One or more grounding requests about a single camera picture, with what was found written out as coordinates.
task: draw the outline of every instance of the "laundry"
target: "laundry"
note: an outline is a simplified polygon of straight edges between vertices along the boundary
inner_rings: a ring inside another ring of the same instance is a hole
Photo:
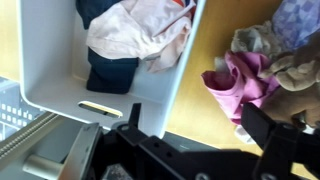
[[[271,63],[263,54],[228,51],[225,61],[229,72],[206,71],[202,78],[227,117],[239,125],[243,103],[251,102],[260,107],[279,84],[273,76],[266,79],[257,77]]]
[[[76,0],[76,8],[83,21],[84,29],[90,22],[121,0]]]
[[[89,48],[88,60],[92,66],[87,89],[95,92],[128,93],[138,67],[138,58],[109,60]]]
[[[258,52],[270,59],[284,51],[282,43],[272,31],[272,24],[266,21],[263,25],[254,25],[235,31],[231,50],[233,52]]]
[[[92,20],[87,45],[108,59],[147,58],[149,72],[172,67],[184,49],[195,7],[193,0],[177,1],[121,1]]]
[[[320,30],[319,0],[283,0],[272,17],[273,30],[290,51],[307,44]]]

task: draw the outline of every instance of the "dark blue fabric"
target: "dark blue fabric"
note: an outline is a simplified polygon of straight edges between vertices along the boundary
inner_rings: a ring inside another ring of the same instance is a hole
[[[80,14],[84,29],[88,29],[90,22],[107,11],[112,5],[121,0],[76,0],[76,8]]]
[[[89,48],[88,60],[92,66],[87,81],[88,90],[113,94],[129,91],[138,58],[109,60]]]

